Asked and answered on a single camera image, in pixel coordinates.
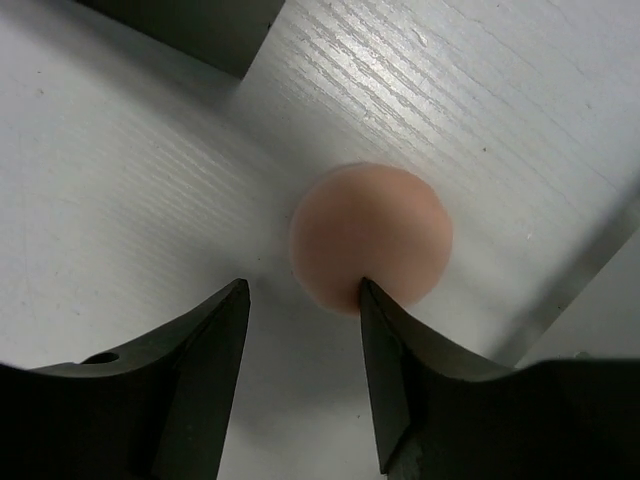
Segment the peach makeup sponge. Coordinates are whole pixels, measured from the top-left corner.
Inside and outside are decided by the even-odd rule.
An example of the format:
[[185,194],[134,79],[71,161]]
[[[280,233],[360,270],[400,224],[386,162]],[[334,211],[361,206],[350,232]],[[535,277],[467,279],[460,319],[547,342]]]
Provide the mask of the peach makeup sponge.
[[319,306],[359,312],[362,279],[411,306],[442,278],[453,223],[435,190],[398,167],[356,164],[318,181],[291,222],[291,269]]

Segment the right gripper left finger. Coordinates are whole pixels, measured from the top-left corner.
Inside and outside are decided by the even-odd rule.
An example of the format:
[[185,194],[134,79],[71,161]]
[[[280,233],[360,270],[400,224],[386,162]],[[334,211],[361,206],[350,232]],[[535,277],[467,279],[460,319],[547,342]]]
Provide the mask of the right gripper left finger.
[[250,311],[238,279],[80,363],[1,368],[5,479],[214,479]]

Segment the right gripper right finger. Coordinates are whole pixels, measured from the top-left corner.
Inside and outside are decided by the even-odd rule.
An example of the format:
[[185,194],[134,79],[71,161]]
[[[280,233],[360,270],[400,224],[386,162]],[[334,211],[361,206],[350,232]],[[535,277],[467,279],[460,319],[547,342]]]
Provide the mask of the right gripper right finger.
[[513,369],[426,326],[369,279],[360,284],[359,307],[384,477],[638,477],[637,360]]

